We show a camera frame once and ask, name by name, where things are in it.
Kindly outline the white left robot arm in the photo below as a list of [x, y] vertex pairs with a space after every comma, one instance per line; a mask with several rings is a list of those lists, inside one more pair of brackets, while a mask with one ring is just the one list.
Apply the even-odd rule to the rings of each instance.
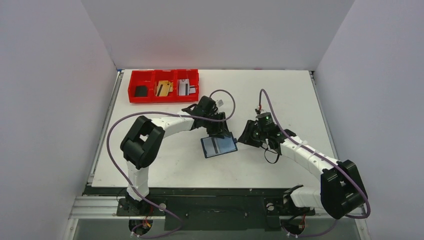
[[159, 118], [137, 117], [120, 144], [126, 160], [129, 208], [136, 215], [149, 209], [149, 166], [156, 159], [163, 139], [185, 131], [204, 128], [211, 137], [230, 137], [227, 116], [219, 111], [218, 103], [203, 96], [198, 103], [189, 105], [177, 113], [162, 113]]

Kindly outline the navy blue card holder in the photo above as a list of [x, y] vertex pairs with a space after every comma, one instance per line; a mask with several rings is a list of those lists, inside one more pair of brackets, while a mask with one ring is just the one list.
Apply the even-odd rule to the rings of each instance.
[[216, 142], [218, 144], [220, 154], [215, 155], [213, 157], [217, 157], [217, 156], [221, 156], [221, 155], [225, 155], [225, 154], [229, 154], [229, 153], [233, 153], [233, 152], [238, 151], [237, 139], [233, 135], [231, 137], [215, 138], [215, 139], [216, 139]]

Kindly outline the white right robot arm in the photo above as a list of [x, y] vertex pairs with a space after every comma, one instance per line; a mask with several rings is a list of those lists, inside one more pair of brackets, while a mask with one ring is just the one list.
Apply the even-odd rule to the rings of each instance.
[[256, 148], [268, 147], [278, 156], [293, 160], [319, 180], [319, 188], [297, 185], [285, 193], [282, 207], [289, 214], [301, 208], [314, 208], [340, 219], [367, 202], [361, 176], [352, 161], [323, 155], [293, 131], [282, 130], [269, 112], [248, 120], [238, 142]]

